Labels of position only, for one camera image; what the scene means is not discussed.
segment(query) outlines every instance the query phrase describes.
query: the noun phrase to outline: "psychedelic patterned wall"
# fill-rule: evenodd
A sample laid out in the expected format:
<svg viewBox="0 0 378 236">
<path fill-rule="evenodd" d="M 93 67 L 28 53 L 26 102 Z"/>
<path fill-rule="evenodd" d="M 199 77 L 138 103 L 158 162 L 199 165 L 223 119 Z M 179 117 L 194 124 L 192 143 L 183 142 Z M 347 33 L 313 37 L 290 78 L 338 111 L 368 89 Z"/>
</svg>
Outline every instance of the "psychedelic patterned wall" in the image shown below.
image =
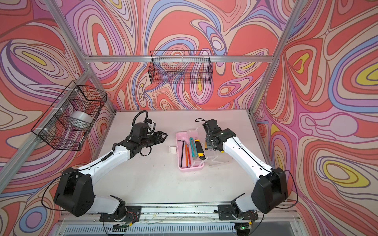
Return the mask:
<svg viewBox="0 0 378 236">
<path fill-rule="evenodd" d="M 213 55 L 272 55 L 292 1 L 59 2 L 89 55 L 149 55 L 209 49 Z M 212 85 L 151 85 L 148 63 L 93 63 L 117 110 L 246 109 L 266 63 L 214 63 Z"/>
<path fill-rule="evenodd" d="M 149 55 L 176 44 L 208 48 L 213 55 L 257 49 L 272 55 L 293 5 L 289 0 L 62 2 L 58 4 L 88 55 Z"/>
<path fill-rule="evenodd" d="M 0 169 L 30 134 L 57 95 L 83 69 L 42 0 L 0 1 Z M 41 206 L 49 181 L 69 166 L 88 163 L 105 133 L 104 107 L 80 152 L 40 143 L 0 194 L 0 235 L 47 235 L 58 211 Z M 45 196 L 52 204 L 56 184 Z"/>
<path fill-rule="evenodd" d="M 148 63 L 92 63 L 116 110 L 248 109 L 267 63 L 225 63 L 210 85 L 151 84 Z"/>
<path fill-rule="evenodd" d="M 378 235 L 377 72 L 378 2 L 310 0 L 254 109 L 310 235 Z"/>
</svg>

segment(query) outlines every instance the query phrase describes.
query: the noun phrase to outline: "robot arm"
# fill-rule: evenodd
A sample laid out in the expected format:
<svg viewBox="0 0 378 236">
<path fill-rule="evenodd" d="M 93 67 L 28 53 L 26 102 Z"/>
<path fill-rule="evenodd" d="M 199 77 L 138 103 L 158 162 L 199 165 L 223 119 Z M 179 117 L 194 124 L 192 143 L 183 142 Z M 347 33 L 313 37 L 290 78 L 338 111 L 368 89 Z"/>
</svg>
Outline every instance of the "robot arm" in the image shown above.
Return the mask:
<svg viewBox="0 0 378 236">
<path fill-rule="evenodd" d="M 142 113 L 146 113 L 145 121 L 135 124 Z M 110 152 L 78 169 L 70 167 L 63 171 L 54 203 L 75 216 L 107 213 L 114 220 L 122 220 L 126 215 L 125 202 L 112 195 L 95 196 L 93 186 L 113 168 L 141 153 L 142 148 L 151 148 L 165 141 L 167 134 L 154 132 L 155 125 L 151 128 L 149 123 L 152 124 L 152 120 L 148 119 L 148 112 L 139 112 L 133 120 L 130 134 L 123 141 L 115 143 Z"/>
<path fill-rule="evenodd" d="M 212 119 L 202 125 L 207 148 L 226 152 L 251 176 L 255 187 L 251 194 L 242 194 L 231 202 L 233 214 L 240 216 L 258 209 L 266 214 L 288 198 L 285 172 L 273 169 L 249 151 L 230 129 L 222 130 Z"/>
</svg>

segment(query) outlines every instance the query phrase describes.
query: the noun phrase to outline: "black wire basket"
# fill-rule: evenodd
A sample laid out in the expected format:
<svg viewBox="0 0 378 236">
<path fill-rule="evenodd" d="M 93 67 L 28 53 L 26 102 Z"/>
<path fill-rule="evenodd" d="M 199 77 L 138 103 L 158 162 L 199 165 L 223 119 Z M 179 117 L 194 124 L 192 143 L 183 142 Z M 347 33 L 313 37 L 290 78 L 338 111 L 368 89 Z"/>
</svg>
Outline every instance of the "black wire basket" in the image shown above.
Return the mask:
<svg viewBox="0 0 378 236">
<path fill-rule="evenodd" d="M 35 129 L 38 120 L 31 131 L 53 149 L 80 151 L 106 100 L 104 91 L 76 85 L 47 124 Z"/>
<path fill-rule="evenodd" d="M 209 50 L 157 50 L 150 53 L 148 74 L 151 83 L 211 84 Z"/>
</svg>

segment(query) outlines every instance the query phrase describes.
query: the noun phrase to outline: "mounting plate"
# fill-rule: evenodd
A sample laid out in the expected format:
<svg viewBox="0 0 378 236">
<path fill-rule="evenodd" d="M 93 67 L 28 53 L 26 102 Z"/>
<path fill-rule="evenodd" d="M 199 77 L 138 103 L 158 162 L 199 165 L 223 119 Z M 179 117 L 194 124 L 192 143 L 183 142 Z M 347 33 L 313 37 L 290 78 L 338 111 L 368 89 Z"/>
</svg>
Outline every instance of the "mounting plate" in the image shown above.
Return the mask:
<svg viewBox="0 0 378 236">
<path fill-rule="evenodd" d="M 235 220 L 235 218 L 231 214 L 231 210 L 232 210 L 231 205 L 218 205 L 218 211 L 221 211 L 220 213 L 218 213 L 219 219 L 221 221 Z M 257 215 L 257 211 L 255 211 L 255 210 L 254 211 L 247 211 L 245 214 L 246 215 L 244 216 L 243 220 L 251 220 L 252 222 L 254 222 L 255 220 L 257 220 L 259 218 L 259 216 Z"/>
<path fill-rule="evenodd" d="M 141 206 L 125 206 L 125 207 L 127 208 L 127 211 L 133 212 L 135 215 L 132 214 L 132 213 L 127 213 L 126 217 L 122 221 L 124 221 L 124 222 L 130 221 L 131 222 L 135 218 L 135 216 L 136 216 L 136 220 L 133 221 L 133 222 L 139 221 L 142 207 Z M 101 214 L 101 216 L 100 216 L 100 222 L 116 222 L 116 221 L 114 219 L 110 218 L 109 214 L 104 213 L 104 214 Z"/>
</svg>

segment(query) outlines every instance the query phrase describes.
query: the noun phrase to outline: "roll of tape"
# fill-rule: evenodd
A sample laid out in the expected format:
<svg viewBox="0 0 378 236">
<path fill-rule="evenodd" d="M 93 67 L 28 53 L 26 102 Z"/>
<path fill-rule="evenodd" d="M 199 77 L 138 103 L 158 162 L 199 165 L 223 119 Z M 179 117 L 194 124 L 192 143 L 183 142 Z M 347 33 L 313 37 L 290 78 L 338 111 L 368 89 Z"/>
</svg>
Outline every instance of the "roll of tape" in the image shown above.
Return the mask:
<svg viewBox="0 0 378 236">
<path fill-rule="evenodd" d="M 80 128 L 80 129 L 88 129 L 90 127 L 90 124 L 93 121 L 93 118 L 90 115 L 88 115 L 87 113 L 82 112 L 82 111 L 74 111 L 74 112 L 72 112 L 70 117 L 72 117 L 76 120 L 84 121 L 84 122 L 77 122 L 74 119 L 70 119 L 70 123 L 73 126 Z"/>
</svg>

